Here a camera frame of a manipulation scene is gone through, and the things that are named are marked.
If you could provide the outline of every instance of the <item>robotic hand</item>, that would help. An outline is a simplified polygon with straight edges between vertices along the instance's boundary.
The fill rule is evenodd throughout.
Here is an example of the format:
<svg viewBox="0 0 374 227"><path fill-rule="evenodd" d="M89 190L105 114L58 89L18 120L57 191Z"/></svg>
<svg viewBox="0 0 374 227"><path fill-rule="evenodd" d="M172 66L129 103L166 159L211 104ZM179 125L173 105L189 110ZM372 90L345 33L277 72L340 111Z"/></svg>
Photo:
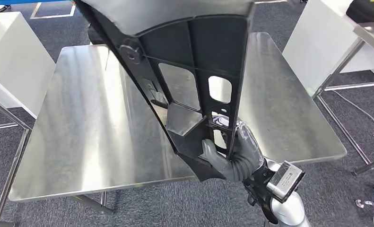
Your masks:
<svg viewBox="0 0 374 227"><path fill-rule="evenodd" d="M228 117L214 116L213 123L228 126ZM279 165L266 160L245 122L237 121L230 159L219 154L211 140L203 140L202 148L204 157L227 180L244 184L249 204L261 207L268 226L270 223L280 227L311 226L301 198L294 191L304 172L286 161Z"/></svg>
<svg viewBox="0 0 374 227"><path fill-rule="evenodd" d="M214 122L228 122L225 116L216 116ZM251 130L245 122L238 120L236 128L236 141L234 142L231 160L226 159L216 151L211 140L203 140L203 154L208 161L225 178L231 181L243 181L253 172L262 167L264 158L259 150Z"/></svg>

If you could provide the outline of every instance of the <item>cable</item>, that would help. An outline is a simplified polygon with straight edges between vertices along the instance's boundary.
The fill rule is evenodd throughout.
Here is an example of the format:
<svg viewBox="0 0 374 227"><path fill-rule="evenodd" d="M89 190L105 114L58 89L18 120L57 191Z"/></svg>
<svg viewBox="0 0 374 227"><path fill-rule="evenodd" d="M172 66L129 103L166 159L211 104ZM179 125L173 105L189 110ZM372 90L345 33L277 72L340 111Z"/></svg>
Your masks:
<svg viewBox="0 0 374 227"><path fill-rule="evenodd" d="M344 96L340 95L340 93L338 93L337 91L333 91L333 92L336 93L338 96L340 96L342 99L344 99L346 102L350 103L355 108L357 108L358 110L360 110L361 112L363 112L364 114L366 114L374 122L374 118L370 114L368 114L365 110L361 109L359 106L355 105L353 102L349 101Z"/></svg>

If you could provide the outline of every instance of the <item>metal frame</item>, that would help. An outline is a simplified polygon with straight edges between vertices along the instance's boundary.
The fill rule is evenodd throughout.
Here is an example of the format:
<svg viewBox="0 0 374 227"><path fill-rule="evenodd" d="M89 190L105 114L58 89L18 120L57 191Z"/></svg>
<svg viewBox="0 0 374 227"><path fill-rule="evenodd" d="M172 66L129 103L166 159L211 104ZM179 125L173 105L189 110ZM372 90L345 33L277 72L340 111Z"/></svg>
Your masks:
<svg viewBox="0 0 374 227"><path fill-rule="evenodd" d="M25 122L17 118L13 113L11 113L7 108L5 108L2 104L0 104L0 112L11 119L14 123L7 123L7 124L0 124L0 129L21 126L24 130L20 139L20 143L18 145L16 154L14 156L13 163L11 164L11 168L9 171L9 175L7 176L6 182L3 187L3 191L0 195L0 218L3 213L3 208L7 200L7 196L9 195L11 186L14 182L14 178L16 176L18 167L20 165L21 157L24 154L25 146L27 144L28 138L31 135L32 128L28 126ZM102 192L101 195L101 203L94 201L93 199L85 196L85 195L78 195L71 197L73 200L78 201L82 204L88 205L97 211L103 211L106 214L113 214L113 210L106 207L106 198L107 193ZM0 227L13 227L15 223L13 222L5 222L0 221Z"/></svg>
<svg viewBox="0 0 374 227"><path fill-rule="evenodd" d="M29 127L25 122L17 118L14 114L12 114L7 108L5 108L2 104L0 104L0 112L7 116L9 119L11 119L15 123L9 123L9 124L1 124L0 129L3 128L9 128L9 127L14 127L14 126L21 126L24 130L20 139L20 143L18 145L16 154L14 156L13 163L11 164L11 168L9 171L9 175L7 176L6 182L3 187L3 191L0 195L0 217L3 213L3 208L7 200L7 196L9 195L11 186L14 181L14 177L16 175L17 169L20 164L21 157L24 153L24 147L26 145L26 141L29 138L29 135L31 134L31 127ZM0 227L12 227L15 224L12 222L5 222L5 221L0 221Z"/></svg>
<svg viewBox="0 0 374 227"><path fill-rule="evenodd" d="M321 97L321 93L323 91L334 91L334 90L344 90L344 89L352 89L352 88L359 88L359 87L374 87L374 82L370 83L361 83L361 84L350 84L350 85L341 85L341 86L331 86L328 87L328 85L334 80L336 76L338 76L341 71L344 69L344 67L349 63L349 61L358 53L358 51L362 48L362 46L365 44L365 41L362 40L360 37L358 37L354 43L349 47L349 49L346 51L344 56L340 59L336 69L333 71L332 74L330 74L324 83L318 88L318 90L314 93L312 96L313 99L318 98L322 106L326 109L328 114L332 117L332 119L335 121L337 126L341 129L344 136L348 139L348 141L351 143L351 145L354 147L354 149L357 151L361 159L365 162L364 166L361 166L359 168L354 169L353 174L358 175L361 173L364 173L370 169L374 169L374 162L371 162L368 158L368 156L363 152L363 150L360 148L360 146L355 142L354 138L349 134L347 129L344 127L344 125L340 122L340 120L337 118L337 116L333 113L333 111L330 109L330 107L327 105L327 103L324 101L324 99Z"/></svg>

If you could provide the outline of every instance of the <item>black bag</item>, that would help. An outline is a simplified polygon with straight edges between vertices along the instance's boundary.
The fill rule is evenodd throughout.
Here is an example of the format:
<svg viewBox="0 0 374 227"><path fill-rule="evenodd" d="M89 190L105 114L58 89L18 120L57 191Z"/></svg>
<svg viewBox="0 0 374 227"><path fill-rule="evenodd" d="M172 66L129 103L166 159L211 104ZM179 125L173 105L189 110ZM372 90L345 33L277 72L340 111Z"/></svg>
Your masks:
<svg viewBox="0 0 374 227"><path fill-rule="evenodd" d="M347 16L359 24L374 22L374 0L354 0L347 10Z"/></svg>

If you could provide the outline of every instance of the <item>rectangular cutout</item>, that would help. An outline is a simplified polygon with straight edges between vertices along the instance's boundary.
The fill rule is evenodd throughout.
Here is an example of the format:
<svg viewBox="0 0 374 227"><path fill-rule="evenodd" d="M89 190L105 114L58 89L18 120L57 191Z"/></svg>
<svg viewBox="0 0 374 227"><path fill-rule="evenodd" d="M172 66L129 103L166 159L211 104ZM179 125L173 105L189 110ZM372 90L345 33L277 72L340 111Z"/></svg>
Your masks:
<svg viewBox="0 0 374 227"><path fill-rule="evenodd" d="M221 103L230 103L231 101L231 83L227 79L211 76L208 79L210 97Z"/></svg>
<svg viewBox="0 0 374 227"><path fill-rule="evenodd" d="M186 69L164 63L160 63L159 68L173 99L194 110L200 110L194 74Z"/></svg>

